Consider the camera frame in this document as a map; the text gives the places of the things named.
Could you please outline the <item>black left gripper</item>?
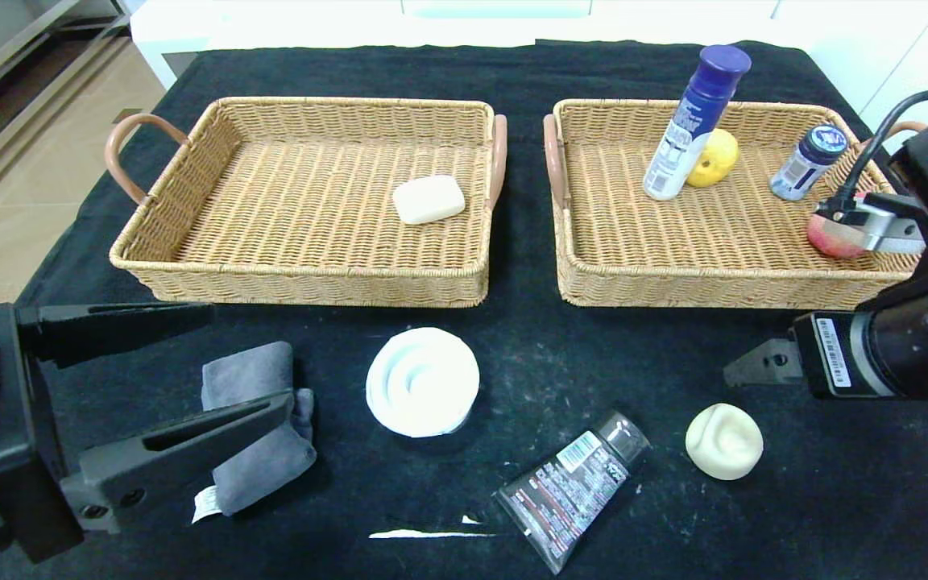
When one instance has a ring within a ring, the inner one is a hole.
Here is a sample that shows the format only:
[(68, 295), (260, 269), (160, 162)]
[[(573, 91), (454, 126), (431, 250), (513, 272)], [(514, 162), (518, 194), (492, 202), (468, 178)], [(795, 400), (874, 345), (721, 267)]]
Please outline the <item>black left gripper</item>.
[(37, 359), (76, 366), (191, 333), (214, 317), (207, 302), (0, 304), (0, 552), (16, 546), (37, 564), (84, 542), (82, 528), (115, 535), (288, 423), (290, 389), (89, 448), (65, 477)]

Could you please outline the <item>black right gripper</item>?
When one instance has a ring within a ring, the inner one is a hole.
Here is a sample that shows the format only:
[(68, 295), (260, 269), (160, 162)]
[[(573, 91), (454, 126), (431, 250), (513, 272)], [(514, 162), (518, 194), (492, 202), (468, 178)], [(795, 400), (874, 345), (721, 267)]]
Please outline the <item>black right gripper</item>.
[(802, 387), (818, 399), (928, 400), (928, 346), (876, 313), (815, 311), (724, 367), (729, 387)]

